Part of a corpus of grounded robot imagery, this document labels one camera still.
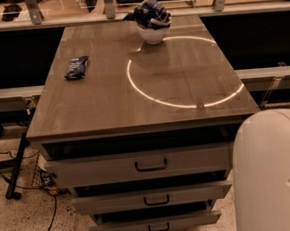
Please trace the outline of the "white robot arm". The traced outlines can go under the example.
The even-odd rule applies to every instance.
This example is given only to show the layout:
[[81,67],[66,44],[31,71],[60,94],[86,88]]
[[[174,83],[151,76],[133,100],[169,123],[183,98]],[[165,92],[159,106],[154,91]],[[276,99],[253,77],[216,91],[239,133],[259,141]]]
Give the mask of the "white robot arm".
[[290,109],[249,117],[232,157],[237,231],[290,231]]

